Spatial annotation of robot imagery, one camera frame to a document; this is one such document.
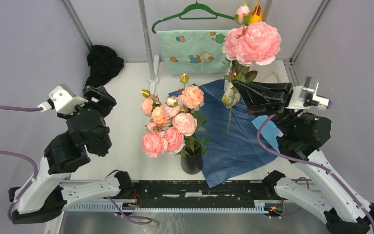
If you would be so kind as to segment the orange rose stem pair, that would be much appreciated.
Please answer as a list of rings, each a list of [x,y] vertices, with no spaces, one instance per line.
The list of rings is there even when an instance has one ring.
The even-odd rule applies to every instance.
[[[144,98],[141,104],[143,114],[150,118],[150,122],[156,124],[158,129],[170,127],[171,121],[164,114],[164,106],[159,97],[150,92],[150,90],[142,89],[141,95]]]

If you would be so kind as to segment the dark blue wrapping paper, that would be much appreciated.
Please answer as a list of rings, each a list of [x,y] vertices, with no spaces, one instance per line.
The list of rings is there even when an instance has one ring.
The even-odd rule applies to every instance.
[[[232,110],[230,131],[227,131],[229,110],[222,103],[224,81],[216,80],[200,85],[204,92],[204,106],[199,115],[207,122],[205,131],[197,132],[198,139],[209,137],[206,152],[202,155],[203,168],[200,171],[210,188],[240,176],[276,159],[257,140],[257,131],[252,124],[256,117],[247,112],[243,101]]]

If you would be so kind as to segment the black cloth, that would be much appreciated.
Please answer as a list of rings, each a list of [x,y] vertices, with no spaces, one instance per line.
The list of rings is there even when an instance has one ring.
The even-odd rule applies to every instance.
[[[124,60],[112,48],[104,45],[92,46],[87,55],[87,64],[90,76],[84,86],[94,88],[104,86],[124,68]]]

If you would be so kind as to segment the cream ribbon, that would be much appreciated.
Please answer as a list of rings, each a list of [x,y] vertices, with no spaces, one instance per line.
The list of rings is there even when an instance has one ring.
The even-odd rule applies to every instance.
[[[262,83],[286,83],[275,71],[267,72],[260,80]]]

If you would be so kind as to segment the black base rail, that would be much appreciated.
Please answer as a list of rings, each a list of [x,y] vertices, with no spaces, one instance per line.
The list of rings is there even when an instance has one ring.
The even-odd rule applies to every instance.
[[[204,180],[139,180],[114,199],[136,201],[141,208],[253,208],[255,201],[279,201],[260,180],[231,180],[210,188]]]

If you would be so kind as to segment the light blue wrapping paper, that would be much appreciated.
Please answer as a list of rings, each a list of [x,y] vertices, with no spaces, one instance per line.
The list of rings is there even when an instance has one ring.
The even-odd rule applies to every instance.
[[[258,116],[251,121],[253,126],[256,128],[256,131],[260,128],[260,126],[267,118],[268,116]],[[279,145],[276,139],[279,133],[280,131],[276,127],[276,125],[272,121],[269,121],[261,130],[261,140],[267,147],[273,149],[276,152],[279,152]]]

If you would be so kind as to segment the orange rose stem with bud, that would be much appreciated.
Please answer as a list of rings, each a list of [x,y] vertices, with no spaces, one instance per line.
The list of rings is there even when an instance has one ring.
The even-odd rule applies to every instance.
[[[198,129],[203,131],[206,120],[199,116],[199,111],[204,105],[204,92],[196,85],[187,86],[189,76],[186,73],[180,75],[179,81],[183,84],[183,89],[179,90],[178,105],[184,112],[192,114],[197,119]]]

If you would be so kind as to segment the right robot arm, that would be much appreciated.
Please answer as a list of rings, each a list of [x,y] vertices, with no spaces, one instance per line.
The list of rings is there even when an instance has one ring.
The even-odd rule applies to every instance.
[[[320,219],[332,234],[374,233],[374,203],[357,193],[335,170],[321,147],[330,139],[331,120],[310,113],[311,107],[326,110],[331,101],[317,94],[319,81],[307,77],[302,86],[234,80],[232,85],[247,111],[266,116],[281,132],[278,149],[271,153],[288,160],[320,189],[318,195],[278,171],[262,183],[262,194],[296,203]]]

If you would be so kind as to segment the large pink peony stem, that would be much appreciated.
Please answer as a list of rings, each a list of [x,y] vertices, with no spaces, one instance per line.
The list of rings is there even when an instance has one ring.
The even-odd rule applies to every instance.
[[[239,93],[232,81],[251,82],[257,71],[250,67],[271,64],[281,49],[281,36],[276,27],[263,21],[262,3],[257,1],[253,8],[246,3],[237,8],[234,15],[239,28],[231,29],[225,39],[222,52],[229,61],[224,75],[222,103],[229,109],[227,131],[230,131],[233,106],[240,101]]]

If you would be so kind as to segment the pink peony pair stem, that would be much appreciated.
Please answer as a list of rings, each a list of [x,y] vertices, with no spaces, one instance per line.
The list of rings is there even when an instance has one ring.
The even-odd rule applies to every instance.
[[[150,122],[145,125],[146,132],[141,138],[141,147],[149,157],[158,157],[163,153],[182,156],[195,156],[201,153],[200,143],[193,137],[195,124],[175,125],[161,129]]]

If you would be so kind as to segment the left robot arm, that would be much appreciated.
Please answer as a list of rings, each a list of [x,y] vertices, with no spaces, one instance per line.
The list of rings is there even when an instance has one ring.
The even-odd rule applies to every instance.
[[[67,85],[56,86],[39,105],[42,112],[55,110],[66,120],[67,131],[56,136],[45,148],[39,165],[21,187],[9,190],[13,224],[48,222],[67,209],[98,198],[133,194],[133,182],[124,171],[116,171],[101,180],[72,181],[70,176],[88,164],[90,155],[104,157],[112,146],[105,117],[116,100],[103,87],[86,86],[76,96]]]

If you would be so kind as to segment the mint green patterned towel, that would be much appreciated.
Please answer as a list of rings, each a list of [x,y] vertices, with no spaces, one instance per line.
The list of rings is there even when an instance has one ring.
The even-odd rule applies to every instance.
[[[222,52],[227,30],[157,31],[170,74],[224,73],[229,60]]]

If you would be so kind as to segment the black vase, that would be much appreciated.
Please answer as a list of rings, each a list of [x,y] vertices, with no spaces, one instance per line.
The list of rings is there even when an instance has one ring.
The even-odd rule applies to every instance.
[[[183,171],[189,175],[199,173],[203,168],[201,147],[196,148],[194,151],[191,149],[183,150],[181,156],[181,167]]]

